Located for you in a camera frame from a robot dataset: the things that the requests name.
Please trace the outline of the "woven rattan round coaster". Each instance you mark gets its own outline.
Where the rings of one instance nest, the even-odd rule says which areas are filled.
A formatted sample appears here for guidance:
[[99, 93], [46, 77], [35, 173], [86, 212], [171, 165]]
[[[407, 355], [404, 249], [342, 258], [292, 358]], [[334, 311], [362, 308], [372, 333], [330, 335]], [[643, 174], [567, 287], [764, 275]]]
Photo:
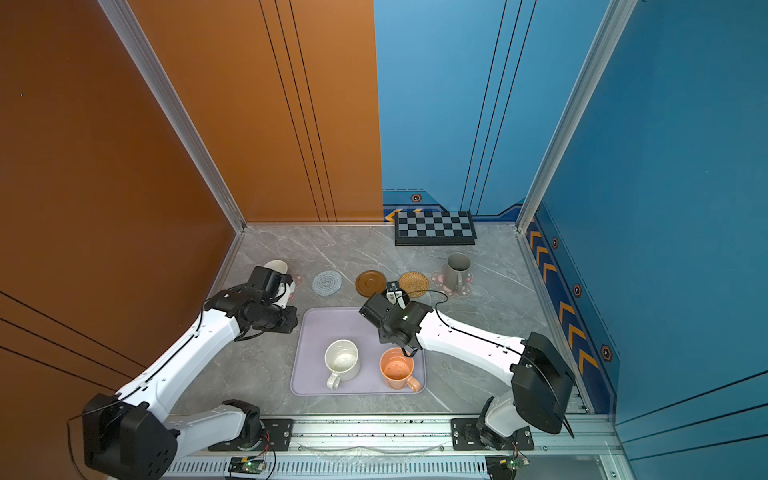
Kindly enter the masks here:
[[429, 292], [430, 282], [424, 274], [410, 271], [400, 276], [399, 286], [410, 298], [419, 298]]

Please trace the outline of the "brown wooden round coaster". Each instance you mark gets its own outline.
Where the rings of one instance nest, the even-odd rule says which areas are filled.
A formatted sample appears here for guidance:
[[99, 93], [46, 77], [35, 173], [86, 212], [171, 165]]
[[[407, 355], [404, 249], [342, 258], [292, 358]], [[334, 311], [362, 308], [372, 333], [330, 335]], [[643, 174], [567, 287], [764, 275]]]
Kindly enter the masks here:
[[367, 270], [358, 275], [355, 280], [355, 289], [357, 293], [365, 298], [374, 294], [382, 293], [387, 288], [387, 279], [385, 275], [376, 270]]

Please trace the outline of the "white mug purple handle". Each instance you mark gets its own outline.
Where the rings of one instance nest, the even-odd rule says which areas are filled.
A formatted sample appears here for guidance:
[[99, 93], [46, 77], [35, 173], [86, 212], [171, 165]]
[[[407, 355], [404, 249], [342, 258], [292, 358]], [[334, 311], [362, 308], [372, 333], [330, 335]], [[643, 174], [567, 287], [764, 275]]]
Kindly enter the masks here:
[[264, 264], [264, 267], [275, 272], [279, 278], [277, 290], [271, 295], [271, 302], [277, 303], [284, 297], [290, 299], [295, 292], [296, 285], [288, 272], [288, 264], [283, 260], [274, 259]]

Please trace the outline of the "pink cherry blossom coaster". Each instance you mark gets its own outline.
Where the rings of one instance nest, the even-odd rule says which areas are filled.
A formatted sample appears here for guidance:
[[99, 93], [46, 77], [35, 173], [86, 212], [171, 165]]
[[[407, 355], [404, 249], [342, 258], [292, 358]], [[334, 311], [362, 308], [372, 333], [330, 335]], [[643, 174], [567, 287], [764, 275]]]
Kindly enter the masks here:
[[473, 274], [469, 270], [457, 271], [444, 265], [431, 274], [430, 280], [449, 297], [466, 297], [472, 293]]

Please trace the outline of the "clear glass round coaster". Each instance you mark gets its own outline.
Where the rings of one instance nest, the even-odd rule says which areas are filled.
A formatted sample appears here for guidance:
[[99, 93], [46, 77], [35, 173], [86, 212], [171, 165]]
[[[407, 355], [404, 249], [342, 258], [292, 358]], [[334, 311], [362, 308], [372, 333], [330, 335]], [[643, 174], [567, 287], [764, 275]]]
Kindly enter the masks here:
[[335, 270], [326, 270], [318, 273], [312, 281], [312, 290], [315, 294], [328, 297], [338, 292], [343, 285], [343, 276]]

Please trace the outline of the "grey mug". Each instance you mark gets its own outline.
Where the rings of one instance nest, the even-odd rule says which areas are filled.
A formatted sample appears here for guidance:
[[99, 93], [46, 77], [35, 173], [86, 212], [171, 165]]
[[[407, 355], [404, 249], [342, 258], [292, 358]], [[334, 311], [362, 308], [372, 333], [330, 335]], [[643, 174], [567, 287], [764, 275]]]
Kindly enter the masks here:
[[450, 268], [460, 271], [460, 270], [469, 270], [471, 269], [471, 260], [470, 258], [463, 254], [463, 253], [453, 253], [448, 256], [446, 263], [444, 265], [448, 265]]

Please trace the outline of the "black mug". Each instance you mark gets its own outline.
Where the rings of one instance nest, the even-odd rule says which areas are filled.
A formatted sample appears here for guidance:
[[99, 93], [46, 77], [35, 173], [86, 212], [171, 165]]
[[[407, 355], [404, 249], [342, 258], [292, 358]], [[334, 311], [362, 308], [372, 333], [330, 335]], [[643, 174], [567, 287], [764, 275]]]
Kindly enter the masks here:
[[385, 296], [391, 304], [401, 309], [405, 309], [410, 301], [409, 295], [399, 287], [388, 288], [385, 291]]

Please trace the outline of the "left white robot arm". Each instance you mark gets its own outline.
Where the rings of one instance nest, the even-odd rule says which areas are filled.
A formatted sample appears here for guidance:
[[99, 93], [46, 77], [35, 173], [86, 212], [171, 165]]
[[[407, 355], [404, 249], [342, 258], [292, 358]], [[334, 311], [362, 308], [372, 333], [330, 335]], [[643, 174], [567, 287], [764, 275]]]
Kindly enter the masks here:
[[171, 411], [192, 381], [227, 345], [298, 324], [289, 301], [296, 282], [281, 260], [206, 300], [190, 328], [151, 366], [112, 395], [97, 394], [81, 414], [86, 467], [115, 479], [159, 479], [173, 462], [222, 442], [245, 451], [268, 447], [259, 407], [240, 400], [193, 415]]

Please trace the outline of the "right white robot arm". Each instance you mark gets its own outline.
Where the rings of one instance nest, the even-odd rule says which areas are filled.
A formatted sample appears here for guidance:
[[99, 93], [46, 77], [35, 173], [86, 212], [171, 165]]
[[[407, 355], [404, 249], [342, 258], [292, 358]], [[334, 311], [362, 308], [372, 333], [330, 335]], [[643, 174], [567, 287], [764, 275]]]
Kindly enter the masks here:
[[459, 322], [437, 304], [415, 301], [390, 287], [371, 295], [359, 310], [378, 332], [410, 358], [419, 351], [437, 352], [473, 365], [496, 377], [508, 390], [490, 397], [476, 421], [479, 443], [508, 450], [531, 428], [573, 435], [566, 410], [576, 378], [548, 337], [503, 336]]

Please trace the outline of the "black checkered chess board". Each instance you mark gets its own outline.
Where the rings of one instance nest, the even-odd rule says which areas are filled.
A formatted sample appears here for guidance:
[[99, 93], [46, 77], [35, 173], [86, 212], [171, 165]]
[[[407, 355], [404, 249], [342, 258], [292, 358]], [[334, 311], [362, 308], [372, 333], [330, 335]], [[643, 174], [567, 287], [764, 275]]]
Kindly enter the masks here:
[[395, 217], [396, 246], [468, 246], [477, 233], [467, 211], [405, 211]]

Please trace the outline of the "left green circuit board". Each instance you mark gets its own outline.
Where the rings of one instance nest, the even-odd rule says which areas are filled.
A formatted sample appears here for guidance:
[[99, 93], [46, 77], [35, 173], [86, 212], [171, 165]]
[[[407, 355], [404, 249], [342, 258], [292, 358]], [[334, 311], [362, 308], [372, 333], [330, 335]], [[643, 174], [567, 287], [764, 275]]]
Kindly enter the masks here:
[[263, 458], [255, 456], [231, 457], [227, 476], [233, 478], [251, 478], [263, 474], [267, 470], [266, 462]]

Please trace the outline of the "green circuit board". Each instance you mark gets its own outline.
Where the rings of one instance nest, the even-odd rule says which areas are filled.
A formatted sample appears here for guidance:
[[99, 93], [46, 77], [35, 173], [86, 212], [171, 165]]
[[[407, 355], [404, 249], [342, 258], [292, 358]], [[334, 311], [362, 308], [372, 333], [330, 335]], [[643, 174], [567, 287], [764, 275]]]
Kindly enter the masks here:
[[263, 474], [267, 470], [266, 462], [263, 458], [255, 456], [231, 457], [227, 476], [233, 478], [251, 478]]
[[515, 480], [530, 460], [525, 456], [486, 456], [485, 464], [490, 480]]

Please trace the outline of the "right green circuit board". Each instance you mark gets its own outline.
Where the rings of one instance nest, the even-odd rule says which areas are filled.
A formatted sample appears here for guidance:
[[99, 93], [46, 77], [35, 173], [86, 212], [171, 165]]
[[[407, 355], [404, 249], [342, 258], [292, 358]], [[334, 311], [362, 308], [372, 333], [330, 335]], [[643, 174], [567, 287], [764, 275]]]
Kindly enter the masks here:
[[490, 480], [515, 480], [530, 460], [525, 456], [486, 456], [485, 464]]

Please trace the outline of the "aluminium corner post left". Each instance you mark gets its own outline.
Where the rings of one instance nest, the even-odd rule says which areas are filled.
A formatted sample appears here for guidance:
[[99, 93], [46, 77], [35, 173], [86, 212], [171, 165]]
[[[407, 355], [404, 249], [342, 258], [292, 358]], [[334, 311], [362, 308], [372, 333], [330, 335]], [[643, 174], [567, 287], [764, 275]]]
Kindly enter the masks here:
[[124, 0], [99, 0], [98, 4], [229, 224], [241, 233], [247, 226], [244, 215], [131, 6]]

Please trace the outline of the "aluminium corner post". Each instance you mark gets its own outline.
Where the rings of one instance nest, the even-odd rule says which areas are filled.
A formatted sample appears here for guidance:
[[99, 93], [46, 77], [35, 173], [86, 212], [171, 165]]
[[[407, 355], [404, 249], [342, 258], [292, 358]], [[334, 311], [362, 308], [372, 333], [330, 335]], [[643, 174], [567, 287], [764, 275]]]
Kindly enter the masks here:
[[637, 3], [609, 2], [522, 205], [516, 221], [519, 234], [527, 232]]
[[124, 0], [99, 0], [98, 4], [229, 224], [241, 233], [247, 226], [244, 215], [131, 6]]

